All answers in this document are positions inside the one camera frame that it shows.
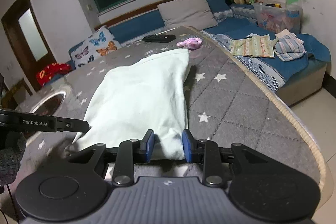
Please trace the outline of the grey gloved left hand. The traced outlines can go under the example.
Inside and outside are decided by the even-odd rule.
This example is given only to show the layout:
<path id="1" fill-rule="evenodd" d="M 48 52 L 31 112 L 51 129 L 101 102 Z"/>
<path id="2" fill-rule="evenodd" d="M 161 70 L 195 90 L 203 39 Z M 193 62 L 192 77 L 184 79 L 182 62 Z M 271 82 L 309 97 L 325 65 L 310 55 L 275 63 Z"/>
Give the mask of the grey gloved left hand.
<path id="1" fill-rule="evenodd" d="M 21 132 L 1 134 L 1 186 L 15 181 L 25 150 L 26 139 Z"/>

